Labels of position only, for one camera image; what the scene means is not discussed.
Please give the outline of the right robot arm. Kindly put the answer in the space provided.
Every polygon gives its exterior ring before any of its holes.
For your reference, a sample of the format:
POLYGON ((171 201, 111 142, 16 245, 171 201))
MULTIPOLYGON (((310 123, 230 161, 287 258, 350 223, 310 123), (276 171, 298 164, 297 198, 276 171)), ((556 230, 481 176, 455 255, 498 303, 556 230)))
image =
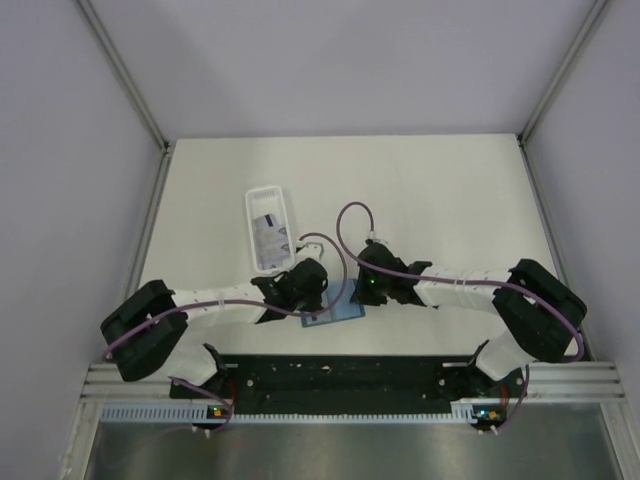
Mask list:
POLYGON ((587 306, 532 259, 502 271, 438 267, 429 261, 404 263, 379 241, 368 240, 354 257, 359 274, 352 301, 367 306, 452 307, 499 317, 506 331, 474 354, 466 380, 476 394, 498 389, 512 371, 532 362, 560 363, 571 342, 584 354, 579 328, 587 306))

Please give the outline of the white plastic basket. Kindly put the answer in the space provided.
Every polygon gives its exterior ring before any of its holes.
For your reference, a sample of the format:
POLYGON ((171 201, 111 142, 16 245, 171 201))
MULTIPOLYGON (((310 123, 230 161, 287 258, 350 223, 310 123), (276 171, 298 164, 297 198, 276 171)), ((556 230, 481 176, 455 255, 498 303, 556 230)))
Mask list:
POLYGON ((295 253, 282 188, 274 185, 248 190, 245 212, 255 270, 274 274, 290 268, 295 253))

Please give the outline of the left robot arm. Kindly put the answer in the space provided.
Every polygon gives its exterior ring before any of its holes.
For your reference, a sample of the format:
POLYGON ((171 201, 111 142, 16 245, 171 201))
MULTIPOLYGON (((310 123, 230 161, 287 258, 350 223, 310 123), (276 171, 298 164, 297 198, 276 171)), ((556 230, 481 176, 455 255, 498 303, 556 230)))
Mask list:
POLYGON ((327 286, 327 271, 312 258, 286 272, 222 289, 172 290, 164 281, 152 280, 102 322, 105 356, 125 382, 158 374, 216 396, 227 382, 214 347, 216 328, 317 312, 327 286))

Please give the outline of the blue leather card holder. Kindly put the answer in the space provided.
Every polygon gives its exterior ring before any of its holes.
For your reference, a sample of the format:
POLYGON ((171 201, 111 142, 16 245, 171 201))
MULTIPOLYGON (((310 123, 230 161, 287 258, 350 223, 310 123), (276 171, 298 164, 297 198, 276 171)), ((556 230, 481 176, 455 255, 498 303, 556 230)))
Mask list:
POLYGON ((300 319, 303 328, 329 325, 341 321, 348 321, 363 318, 366 315, 363 305, 352 303, 351 297, 355 293, 356 280, 348 279, 343 294, 338 298, 341 282, 330 282, 322 296, 322 306, 336 301, 334 307, 319 317, 302 317, 300 319))

